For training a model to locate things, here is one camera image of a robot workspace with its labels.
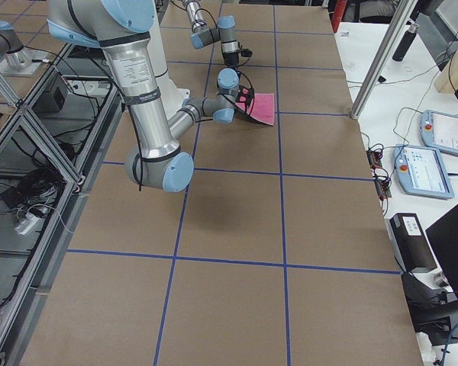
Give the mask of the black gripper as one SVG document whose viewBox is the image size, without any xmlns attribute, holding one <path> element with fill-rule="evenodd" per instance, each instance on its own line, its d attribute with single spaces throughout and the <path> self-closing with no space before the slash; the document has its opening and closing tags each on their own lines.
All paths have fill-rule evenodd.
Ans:
<svg viewBox="0 0 458 366">
<path fill-rule="evenodd" d="M 222 57 L 226 67 L 238 70 L 240 65 L 239 53 L 223 53 Z"/>
<path fill-rule="evenodd" d="M 245 110 L 245 105 L 241 103 L 236 103 L 235 116 L 241 120 L 253 121 L 253 118 Z"/>
</svg>

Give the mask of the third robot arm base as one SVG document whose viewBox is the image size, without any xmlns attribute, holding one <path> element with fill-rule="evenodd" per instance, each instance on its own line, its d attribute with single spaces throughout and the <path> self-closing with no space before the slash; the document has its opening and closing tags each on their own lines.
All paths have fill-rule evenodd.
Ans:
<svg viewBox="0 0 458 366">
<path fill-rule="evenodd" d="M 0 73 L 6 76 L 31 77 L 40 62 L 33 61 L 32 53 L 25 48 L 13 26 L 0 21 Z"/>
</svg>

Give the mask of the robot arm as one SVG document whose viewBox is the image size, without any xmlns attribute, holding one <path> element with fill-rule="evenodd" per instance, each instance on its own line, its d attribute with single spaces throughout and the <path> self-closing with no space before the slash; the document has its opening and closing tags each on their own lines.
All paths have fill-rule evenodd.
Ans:
<svg viewBox="0 0 458 366">
<path fill-rule="evenodd" d="M 184 98 L 169 80 L 153 1 L 51 1 L 47 19 L 53 37 L 102 50 L 137 138 L 126 172 L 141 187 L 168 192 L 184 190 L 194 171 L 192 156 L 182 151 L 179 138 L 204 117 L 229 124 L 242 92 L 237 70 L 242 48 L 234 17 L 221 17 L 208 27 L 197 1 L 182 4 L 193 47 L 221 45 L 226 66 L 218 74 L 213 98 Z"/>
<path fill-rule="evenodd" d="M 232 15 L 221 17 L 214 23 L 213 27 L 209 27 L 202 16 L 204 10 L 199 1 L 182 1 L 182 5 L 191 24 L 193 47 L 196 50 L 200 50 L 219 42 L 226 67 L 238 69 L 242 47 L 237 40 L 234 17 Z"/>
</svg>

